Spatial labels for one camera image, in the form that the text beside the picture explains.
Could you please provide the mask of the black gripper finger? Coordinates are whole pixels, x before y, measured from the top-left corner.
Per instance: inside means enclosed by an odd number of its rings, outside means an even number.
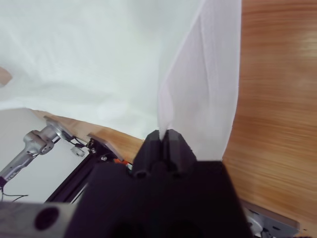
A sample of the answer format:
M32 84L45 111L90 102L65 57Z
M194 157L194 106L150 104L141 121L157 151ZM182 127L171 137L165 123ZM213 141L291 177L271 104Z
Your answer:
M182 178L189 174L197 159L184 137L169 129L163 138L163 162L171 178Z
M133 177L158 177L164 168L161 149L159 131L154 130L146 137L133 161Z

